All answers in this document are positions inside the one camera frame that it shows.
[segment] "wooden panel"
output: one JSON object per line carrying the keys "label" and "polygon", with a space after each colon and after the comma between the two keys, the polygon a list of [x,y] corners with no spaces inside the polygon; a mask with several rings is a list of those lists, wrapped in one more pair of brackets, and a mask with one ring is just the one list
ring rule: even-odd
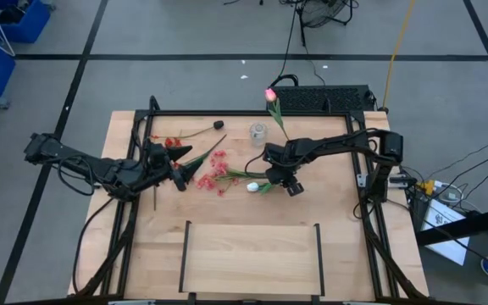
{"label": "wooden panel", "polygon": [[[384,113],[365,113],[367,127],[388,129]],[[129,143],[133,112],[114,112],[107,134],[104,157],[124,158]],[[263,122],[269,127],[268,141],[283,144],[284,136],[269,117],[156,117],[152,133],[159,136],[190,134],[222,119],[225,128],[185,139],[193,145],[183,161],[207,151],[223,134],[227,134],[219,149],[224,149],[230,167],[243,169],[246,162],[261,153],[249,141],[249,127]],[[343,118],[285,117],[289,137],[322,138],[347,133]],[[205,164],[197,177],[208,172]],[[249,170],[260,171],[268,165],[258,160]],[[362,224],[352,216],[358,202],[355,179],[349,153],[323,157],[302,167],[297,178],[305,192],[289,197],[285,190],[275,188],[260,196],[250,194],[242,186],[231,187],[223,197],[215,191],[198,190],[189,185],[178,192],[170,181],[157,189],[154,211],[153,189],[141,195],[136,234],[131,252],[130,271],[125,296],[127,298],[186,299],[179,293],[180,262],[186,220],[216,225],[307,225],[320,223],[325,279],[325,301],[374,300],[370,281],[368,257],[365,251]],[[389,190],[396,202],[405,202],[403,191]],[[106,195],[97,191],[91,200],[88,214],[104,203]],[[78,282],[84,285],[104,260],[114,221],[114,207],[91,222],[84,237],[80,255]],[[384,204],[385,223],[389,233],[391,252],[406,276],[428,294],[418,247],[408,211],[393,204]],[[119,271],[120,264],[115,264]],[[219,297],[199,293],[199,299],[302,300],[309,297],[294,295],[230,294]]]}
{"label": "wooden panel", "polygon": [[320,295],[316,229],[190,225],[183,291]]}

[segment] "gray floor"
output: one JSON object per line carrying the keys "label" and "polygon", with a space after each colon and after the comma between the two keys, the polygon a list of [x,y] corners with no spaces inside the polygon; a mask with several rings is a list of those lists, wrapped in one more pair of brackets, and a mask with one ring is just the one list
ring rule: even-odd
{"label": "gray floor", "polygon": [[[275,0],[109,0],[92,54],[281,54],[292,8]],[[17,53],[81,54],[100,0],[56,0],[57,10],[38,41]],[[391,54],[408,1],[362,0],[347,26],[306,30],[313,54]],[[488,35],[488,1],[472,4]],[[290,53],[305,53],[293,31]],[[400,54],[486,55],[462,0],[420,0]],[[368,84],[383,98],[386,61],[315,61],[327,84]],[[23,161],[32,132],[52,132],[78,61],[18,60],[0,109],[0,278],[40,168]],[[63,142],[98,155],[110,113],[145,108],[155,95],[163,109],[261,109],[263,89],[281,60],[90,60],[81,79]],[[312,64],[290,60],[287,73],[319,85]],[[488,61],[396,62],[389,98],[391,128],[405,135],[405,164],[431,173],[488,143]],[[488,150],[438,175],[450,180]],[[465,175],[475,185],[488,166]],[[75,244],[89,198],[65,188],[52,173],[7,302],[64,297]],[[471,201],[488,210],[488,181]],[[488,304],[488,287],[452,277],[425,261],[430,294],[442,300]]]}

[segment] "yellow cable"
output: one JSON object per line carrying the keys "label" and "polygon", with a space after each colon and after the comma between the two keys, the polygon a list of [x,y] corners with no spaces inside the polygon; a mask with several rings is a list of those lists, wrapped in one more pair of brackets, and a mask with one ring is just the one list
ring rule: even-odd
{"label": "yellow cable", "polygon": [[391,69],[393,67],[393,62],[395,61],[395,57],[398,53],[398,48],[402,43],[402,38],[404,37],[404,32],[406,31],[406,27],[408,27],[408,21],[410,20],[410,15],[412,14],[413,5],[415,4],[415,0],[410,2],[410,6],[408,11],[406,12],[406,17],[404,18],[404,23],[402,23],[402,29],[400,30],[400,34],[398,34],[398,40],[396,40],[395,52],[391,55],[391,61],[389,62],[389,70],[387,71],[387,82],[385,84],[385,93],[383,95],[383,108],[387,106],[387,96],[389,96],[389,82],[391,80]]}

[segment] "red flower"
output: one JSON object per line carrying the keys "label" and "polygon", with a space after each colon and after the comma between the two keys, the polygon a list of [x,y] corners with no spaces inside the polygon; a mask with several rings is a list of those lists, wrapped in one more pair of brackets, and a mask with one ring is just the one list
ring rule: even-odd
{"label": "red flower", "polygon": [[219,151],[213,152],[213,155],[215,157],[225,157],[227,155],[227,153],[225,152],[225,150],[219,150]]}
{"label": "red flower", "polygon": [[214,172],[216,175],[227,175],[227,166],[226,162],[217,162],[214,166]]}
{"label": "red flower", "polygon": [[205,174],[199,179],[197,182],[197,188],[202,189],[206,186],[207,190],[213,190],[216,187],[216,182],[212,180],[212,176],[209,174]]}

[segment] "pink tulip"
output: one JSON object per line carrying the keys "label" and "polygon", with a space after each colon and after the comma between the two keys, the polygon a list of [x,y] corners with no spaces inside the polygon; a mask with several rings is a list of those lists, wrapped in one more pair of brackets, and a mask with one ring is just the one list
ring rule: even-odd
{"label": "pink tulip", "polygon": [[270,88],[264,91],[264,98],[269,103],[274,103],[278,99],[278,97],[276,96],[276,92]]}

